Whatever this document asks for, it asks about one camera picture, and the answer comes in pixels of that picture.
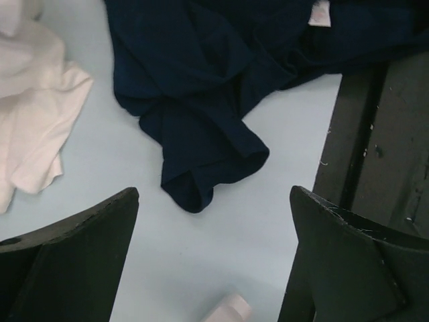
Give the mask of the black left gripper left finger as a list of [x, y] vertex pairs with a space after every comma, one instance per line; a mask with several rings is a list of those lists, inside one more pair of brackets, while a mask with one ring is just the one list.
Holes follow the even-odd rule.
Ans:
[[2, 321], [109, 321], [139, 209], [129, 187], [1, 242]]

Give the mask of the navy blue t-shirt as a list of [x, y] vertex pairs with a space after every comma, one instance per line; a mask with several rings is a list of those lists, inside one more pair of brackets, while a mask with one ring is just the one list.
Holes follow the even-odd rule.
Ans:
[[427, 1], [106, 1], [113, 91], [162, 146], [161, 187], [199, 213], [268, 147], [243, 118], [274, 91], [428, 49]]

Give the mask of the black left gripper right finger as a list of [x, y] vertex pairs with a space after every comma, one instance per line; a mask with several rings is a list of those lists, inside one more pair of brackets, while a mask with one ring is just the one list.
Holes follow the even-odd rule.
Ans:
[[290, 191], [298, 248], [280, 321], [427, 321], [428, 240]]

